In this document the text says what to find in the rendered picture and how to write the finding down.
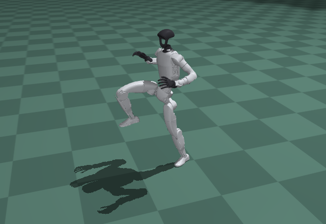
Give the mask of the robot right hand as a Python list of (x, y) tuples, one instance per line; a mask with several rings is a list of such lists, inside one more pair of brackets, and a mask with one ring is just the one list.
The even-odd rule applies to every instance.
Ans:
[(136, 52), (134, 52), (132, 56), (134, 56), (134, 55), (138, 55), (139, 57), (145, 59), (145, 62), (146, 62), (146, 61), (150, 61), (150, 62), (153, 61), (152, 58), (150, 58), (150, 57), (147, 56), (145, 53), (140, 52), (140, 51), (136, 51)]

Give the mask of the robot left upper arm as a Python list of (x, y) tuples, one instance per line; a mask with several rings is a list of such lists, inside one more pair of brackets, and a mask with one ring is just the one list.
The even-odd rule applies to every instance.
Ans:
[(171, 59), (175, 65), (179, 66), (184, 72), (188, 73), (188, 75), (190, 75), (192, 72), (195, 73), (195, 71), (190, 67), (190, 65), (184, 60), (184, 57), (182, 55), (173, 54), (171, 56)]

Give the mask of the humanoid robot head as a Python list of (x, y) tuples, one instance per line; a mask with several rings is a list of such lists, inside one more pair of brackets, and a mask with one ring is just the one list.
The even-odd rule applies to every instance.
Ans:
[[(164, 29), (164, 30), (160, 31), (157, 35), (159, 37), (160, 46), (162, 48), (164, 48), (164, 50), (163, 50), (164, 53), (170, 52), (170, 51), (167, 51), (167, 49), (173, 50), (171, 48), (171, 45), (167, 44), (168, 43), (168, 40), (170, 38), (172, 38), (172, 37), (175, 36), (172, 30), (170, 30), (170, 29)], [(162, 44), (161, 39), (164, 39), (165, 40), (165, 44)]]

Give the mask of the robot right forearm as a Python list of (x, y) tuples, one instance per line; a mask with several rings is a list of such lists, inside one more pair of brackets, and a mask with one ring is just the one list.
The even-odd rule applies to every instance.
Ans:
[(157, 58), (152, 58), (152, 62), (146, 61), (147, 64), (157, 64)]

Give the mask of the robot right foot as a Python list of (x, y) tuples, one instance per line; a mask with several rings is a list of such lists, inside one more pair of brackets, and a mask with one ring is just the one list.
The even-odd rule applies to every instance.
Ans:
[(134, 116), (134, 119), (127, 118), (124, 122), (119, 124), (119, 127), (129, 126), (131, 124), (138, 123), (139, 121), (140, 121), (140, 119), (137, 116)]

